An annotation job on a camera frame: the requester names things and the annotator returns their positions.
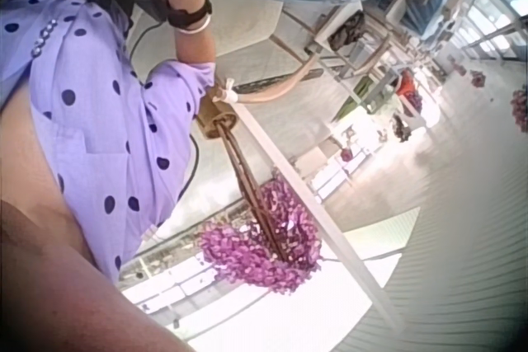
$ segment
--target polka dot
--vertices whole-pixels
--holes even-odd
[[[111,195],[108,195],[105,198],[105,212],[106,214],[111,214],[114,211],[114,208],[116,207],[116,199],[112,197]]]
[[[59,188],[61,194],[64,193],[64,179],[61,175],[57,174],[57,179],[59,180]]]
[[[139,212],[139,201],[137,198],[129,198],[129,208],[132,209],[134,212]]]
[[[66,106],[71,106],[75,103],[75,92],[72,90],[63,91],[61,96],[63,97],[63,102]]]
[[[121,95],[121,88],[119,87],[119,83],[116,80],[112,82],[112,86],[114,87],[115,93],[117,95]]]
[[[158,164],[159,169],[162,171],[167,170],[169,165],[171,165],[171,163],[166,158],[161,157],[156,158],[156,163]]]
[[[13,32],[18,31],[19,27],[20,26],[18,24],[15,24],[15,23],[7,24],[7,25],[4,26],[5,30],[8,31],[9,33],[13,33]]]

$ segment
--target person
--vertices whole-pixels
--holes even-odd
[[[2,333],[23,350],[188,351],[113,283],[170,216],[214,84],[208,0],[167,0],[177,60],[144,83],[116,2],[2,0]]]

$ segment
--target flower bouquet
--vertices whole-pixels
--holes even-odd
[[[204,259],[216,269],[217,279],[293,293],[320,269],[318,230],[311,214],[278,172],[262,186],[261,193],[270,214],[271,238],[256,218],[240,228],[214,225],[201,235]]]
[[[515,124],[519,126],[521,132],[525,134],[528,132],[528,103],[527,103],[527,87],[524,85],[524,90],[517,90],[513,92],[511,99],[511,114],[515,118]]]

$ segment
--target pink flower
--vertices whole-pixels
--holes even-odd
[[[205,228],[200,241],[204,259],[217,270],[217,279],[293,293],[320,269],[321,240],[311,214],[281,175],[276,173],[261,190],[288,261],[278,260],[255,219],[243,231],[230,225]]]

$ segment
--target white bracelet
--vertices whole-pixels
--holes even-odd
[[[204,25],[202,25],[201,27],[193,29],[192,31],[186,31],[185,29],[177,28],[177,31],[181,32],[184,35],[195,35],[197,33],[200,33],[202,31],[204,31],[205,28],[207,28],[207,26],[209,26],[210,22],[211,22],[211,15],[207,14],[207,17],[205,19]]]

